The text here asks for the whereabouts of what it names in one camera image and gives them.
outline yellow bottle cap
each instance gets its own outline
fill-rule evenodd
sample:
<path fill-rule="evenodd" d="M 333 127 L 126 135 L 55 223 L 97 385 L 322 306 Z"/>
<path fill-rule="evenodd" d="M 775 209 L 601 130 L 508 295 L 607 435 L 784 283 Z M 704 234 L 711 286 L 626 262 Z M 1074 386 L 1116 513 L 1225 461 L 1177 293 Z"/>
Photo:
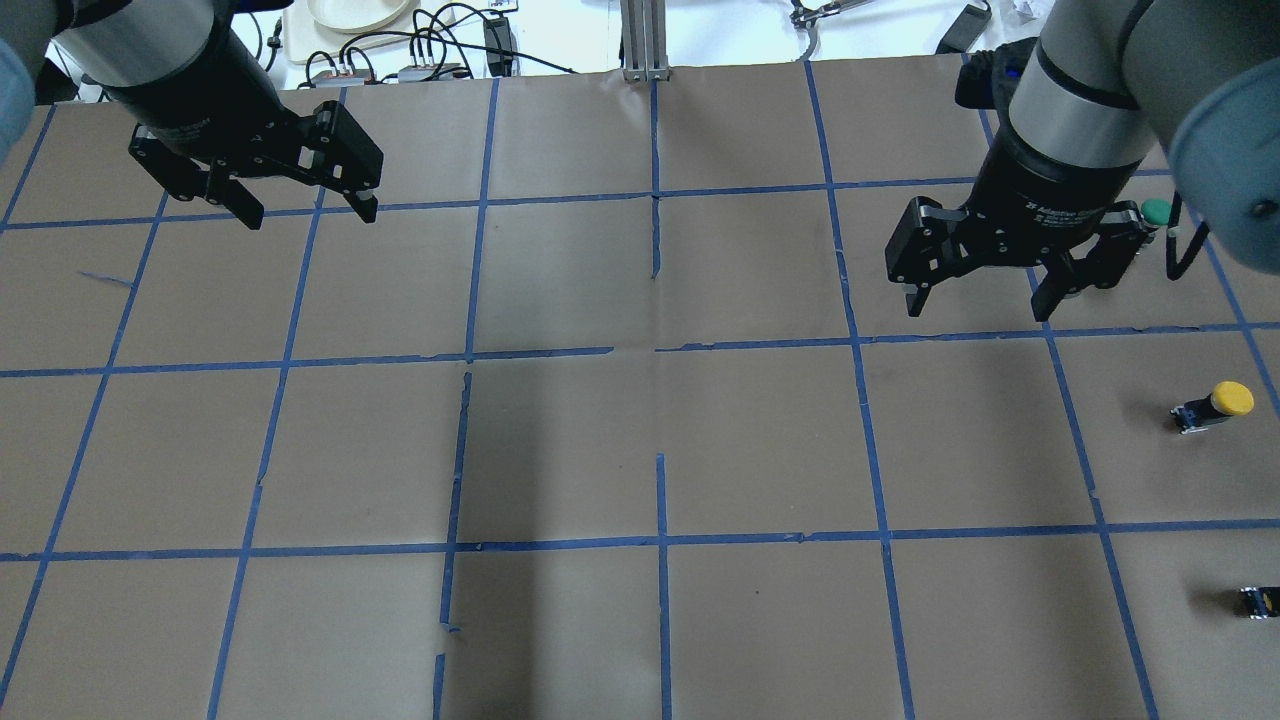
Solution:
<path fill-rule="evenodd" d="M 1213 402 L 1213 407 L 1225 415 L 1239 416 L 1253 413 L 1253 393 L 1240 383 L 1230 380 L 1217 383 L 1210 398 Z"/>

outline screw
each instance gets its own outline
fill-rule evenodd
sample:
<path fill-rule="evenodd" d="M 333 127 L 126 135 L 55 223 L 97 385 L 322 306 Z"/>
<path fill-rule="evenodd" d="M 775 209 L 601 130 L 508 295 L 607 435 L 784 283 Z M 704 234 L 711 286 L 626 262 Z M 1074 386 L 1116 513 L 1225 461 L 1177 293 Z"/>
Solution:
<path fill-rule="evenodd" d="M 1275 200 L 1262 200 L 1249 213 L 1254 218 L 1267 218 L 1274 215 L 1276 210 L 1280 210 L 1280 205 L 1276 205 Z"/>

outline small bottle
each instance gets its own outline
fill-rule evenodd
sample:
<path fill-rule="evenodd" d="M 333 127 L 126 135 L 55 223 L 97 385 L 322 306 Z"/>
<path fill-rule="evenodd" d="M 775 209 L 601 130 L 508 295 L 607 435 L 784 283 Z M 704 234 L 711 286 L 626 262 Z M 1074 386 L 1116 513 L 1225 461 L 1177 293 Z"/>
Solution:
<path fill-rule="evenodd" d="M 1203 400 L 1192 400 L 1170 410 L 1181 434 L 1207 430 L 1210 425 L 1253 411 L 1253 393 L 1235 382 L 1217 383 Z"/>

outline green cap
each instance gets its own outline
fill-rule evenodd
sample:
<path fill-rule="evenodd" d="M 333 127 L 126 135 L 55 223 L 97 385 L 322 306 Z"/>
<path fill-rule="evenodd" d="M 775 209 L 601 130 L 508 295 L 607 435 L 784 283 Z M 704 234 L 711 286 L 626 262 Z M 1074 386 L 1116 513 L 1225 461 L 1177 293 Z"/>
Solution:
<path fill-rule="evenodd" d="M 1142 204 L 1142 218 L 1148 223 L 1165 227 L 1169 224 L 1170 217 L 1174 214 L 1174 206 L 1169 204 L 1167 200 L 1160 200 L 1158 197 L 1152 197 L 1151 200 Z"/>

